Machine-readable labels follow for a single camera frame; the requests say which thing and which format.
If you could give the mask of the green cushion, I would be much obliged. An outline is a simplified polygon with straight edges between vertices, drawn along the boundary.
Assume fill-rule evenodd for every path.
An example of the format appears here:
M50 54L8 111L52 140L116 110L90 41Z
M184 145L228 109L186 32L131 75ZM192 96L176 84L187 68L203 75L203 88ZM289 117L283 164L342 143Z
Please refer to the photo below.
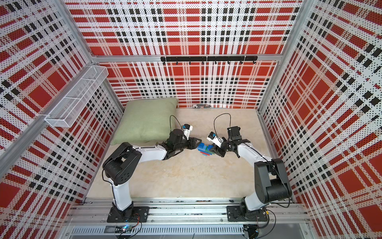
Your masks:
M126 104L123 116L111 140L111 145L124 142L162 142L169 137L176 114L177 98L134 100Z

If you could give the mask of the green circuit board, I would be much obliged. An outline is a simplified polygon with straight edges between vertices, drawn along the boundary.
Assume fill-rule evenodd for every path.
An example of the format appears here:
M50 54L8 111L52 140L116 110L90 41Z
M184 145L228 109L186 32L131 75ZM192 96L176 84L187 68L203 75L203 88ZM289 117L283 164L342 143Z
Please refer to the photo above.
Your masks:
M116 234L126 234L126 233L131 233L131 227L130 225L126 225L126 226L116 226L114 231Z

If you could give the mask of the blue lego brick front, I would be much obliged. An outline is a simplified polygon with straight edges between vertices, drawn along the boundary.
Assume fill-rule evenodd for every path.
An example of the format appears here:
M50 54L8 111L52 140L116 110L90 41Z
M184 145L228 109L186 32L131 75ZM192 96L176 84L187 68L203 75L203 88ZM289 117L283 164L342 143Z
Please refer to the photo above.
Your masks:
M198 146L199 151L206 151L207 146L204 143L200 143Z

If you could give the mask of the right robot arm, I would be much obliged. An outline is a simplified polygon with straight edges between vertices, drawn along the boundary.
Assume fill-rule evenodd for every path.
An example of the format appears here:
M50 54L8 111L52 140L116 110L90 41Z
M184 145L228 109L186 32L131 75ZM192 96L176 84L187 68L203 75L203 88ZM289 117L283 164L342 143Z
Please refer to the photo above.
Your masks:
M229 127L228 138L211 132L207 139L212 142L211 151L216 155L225 157L226 153L233 152L253 167L255 192L243 198L244 211L252 212L275 201L289 200L292 191L284 162L261 154L249 140L242 138L240 130L238 126Z

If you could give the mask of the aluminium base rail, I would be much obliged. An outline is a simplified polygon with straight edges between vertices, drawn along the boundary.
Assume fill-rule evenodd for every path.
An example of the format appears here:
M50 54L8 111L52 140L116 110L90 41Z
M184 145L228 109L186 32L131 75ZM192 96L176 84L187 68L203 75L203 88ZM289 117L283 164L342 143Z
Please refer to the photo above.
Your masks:
M150 207L146 223L108 223L108 199L89 199L71 209L61 239L312 239L312 226L301 204L271 204L267 222L229 222L227 206L239 198L137 198L135 207ZM130 225L131 233L116 234Z

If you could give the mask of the black hook rail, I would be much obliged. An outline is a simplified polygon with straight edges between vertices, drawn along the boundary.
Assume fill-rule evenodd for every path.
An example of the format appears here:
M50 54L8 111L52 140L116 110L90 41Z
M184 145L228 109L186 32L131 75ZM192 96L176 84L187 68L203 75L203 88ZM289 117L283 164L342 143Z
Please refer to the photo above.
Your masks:
M161 57L161 62L255 62L258 56L167 56Z

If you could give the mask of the flag print rolled pouch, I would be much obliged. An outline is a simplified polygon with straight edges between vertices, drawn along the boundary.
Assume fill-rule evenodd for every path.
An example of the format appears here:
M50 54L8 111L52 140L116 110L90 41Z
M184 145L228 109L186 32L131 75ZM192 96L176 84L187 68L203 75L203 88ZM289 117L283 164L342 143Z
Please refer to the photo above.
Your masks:
M211 105L209 104L193 104L194 109L209 109Z

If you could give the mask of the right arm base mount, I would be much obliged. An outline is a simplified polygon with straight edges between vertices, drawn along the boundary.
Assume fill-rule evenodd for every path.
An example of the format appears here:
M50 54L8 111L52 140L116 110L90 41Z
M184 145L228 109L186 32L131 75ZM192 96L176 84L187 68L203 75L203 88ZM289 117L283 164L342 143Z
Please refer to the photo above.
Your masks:
M268 214L265 209L250 211L244 204L239 206L227 206L227 219L229 222L267 222Z

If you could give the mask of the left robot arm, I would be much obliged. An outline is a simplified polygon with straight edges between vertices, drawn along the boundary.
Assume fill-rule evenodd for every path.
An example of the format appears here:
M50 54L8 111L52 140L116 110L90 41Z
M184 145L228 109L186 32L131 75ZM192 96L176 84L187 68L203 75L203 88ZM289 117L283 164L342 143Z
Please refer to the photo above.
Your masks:
M125 211L133 205L129 181L139 163L168 160L185 149L197 149L202 140L190 137L190 132L190 129L174 129L167 140L155 146L138 147L122 143L102 165L106 182L112 186L113 206Z

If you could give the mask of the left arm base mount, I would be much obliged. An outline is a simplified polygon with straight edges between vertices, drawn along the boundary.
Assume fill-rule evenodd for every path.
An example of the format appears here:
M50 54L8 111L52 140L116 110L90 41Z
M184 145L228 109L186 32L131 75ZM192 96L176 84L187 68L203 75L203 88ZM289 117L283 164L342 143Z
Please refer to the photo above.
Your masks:
M115 203L112 203L112 207L109 211L107 222L108 223L122 223L132 222L133 219L138 220L141 223L146 223L149 215L150 207L135 207L132 203L125 210L121 211L117 208Z

